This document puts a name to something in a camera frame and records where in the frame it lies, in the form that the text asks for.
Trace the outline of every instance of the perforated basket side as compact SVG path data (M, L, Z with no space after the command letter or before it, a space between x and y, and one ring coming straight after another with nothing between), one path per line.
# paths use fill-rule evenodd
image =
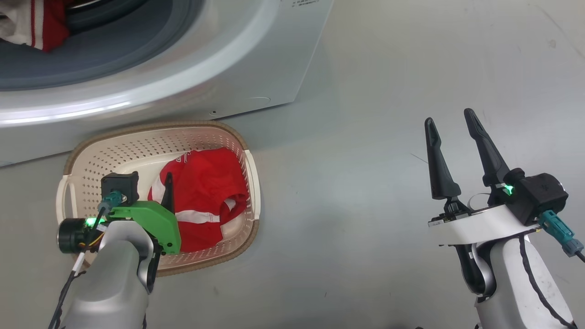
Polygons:
M80 144L67 161L65 174L75 185L77 213L92 216L101 197L100 179L125 165L160 162L161 167L191 149L226 147L239 159L250 195L254 193L246 162L246 143L232 128L220 122L195 121L163 123L121 129L96 136ZM158 276L205 268L240 255L254 240L259 227L254 220L251 198L234 236L203 251L167 255L161 258Z

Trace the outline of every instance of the laundry basket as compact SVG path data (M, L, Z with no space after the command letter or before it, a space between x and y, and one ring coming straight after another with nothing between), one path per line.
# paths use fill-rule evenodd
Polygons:
M236 258L258 232L260 184L256 165L246 142L231 127L215 121L170 122L136 126L87 140L73 150L57 189L57 221L66 217L66 198L71 198L74 218L97 215L101 179L115 172L138 171L138 193L146 200L150 186L163 166L189 150L230 149L239 159L250 197L246 210L222 226L223 240L212 248L166 255L160 258L158 276L202 269ZM93 261L86 256L85 266Z

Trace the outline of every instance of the white fabric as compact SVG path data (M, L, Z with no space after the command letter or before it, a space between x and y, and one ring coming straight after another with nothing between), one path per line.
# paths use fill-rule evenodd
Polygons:
M152 200L161 203L163 201L164 190L164 184L160 180L160 175L158 175L151 188ZM228 198L224 202L230 210L233 209L236 205L236 201L234 199ZM218 215L213 215L212 213L202 213L196 210L179 211L178 213L175 213L175 216L179 222L191 222L195 224L203 224L206 222L219 223Z
M44 0L0 0L0 38L16 44L43 49Z

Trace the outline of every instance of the washing machine door opening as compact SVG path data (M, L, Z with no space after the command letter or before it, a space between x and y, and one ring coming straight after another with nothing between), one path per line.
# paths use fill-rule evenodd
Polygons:
M72 85L142 64L183 36L198 19L204 0L85 4L70 9L67 23L72 35L50 53L0 42L0 91Z

